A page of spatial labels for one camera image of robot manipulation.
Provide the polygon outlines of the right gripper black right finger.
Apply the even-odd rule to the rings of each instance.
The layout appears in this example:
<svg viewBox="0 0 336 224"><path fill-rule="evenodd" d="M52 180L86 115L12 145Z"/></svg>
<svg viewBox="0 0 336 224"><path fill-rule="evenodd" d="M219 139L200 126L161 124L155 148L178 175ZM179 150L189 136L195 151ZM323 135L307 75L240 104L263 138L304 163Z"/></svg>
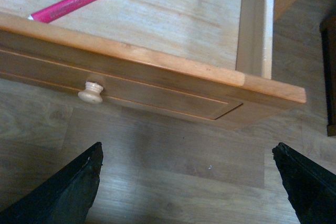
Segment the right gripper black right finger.
<svg viewBox="0 0 336 224"><path fill-rule="evenodd" d="M280 142L274 160L300 223L335 223L335 174Z"/></svg>

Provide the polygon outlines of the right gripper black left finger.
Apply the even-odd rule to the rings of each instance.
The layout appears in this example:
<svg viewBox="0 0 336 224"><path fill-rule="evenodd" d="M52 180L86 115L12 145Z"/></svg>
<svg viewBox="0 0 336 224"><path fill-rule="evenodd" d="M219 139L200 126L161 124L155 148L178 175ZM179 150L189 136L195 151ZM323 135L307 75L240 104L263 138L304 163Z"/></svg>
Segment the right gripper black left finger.
<svg viewBox="0 0 336 224"><path fill-rule="evenodd" d="M96 142L28 195L1 211L1 223L84 223L100 184Z"/></svg>

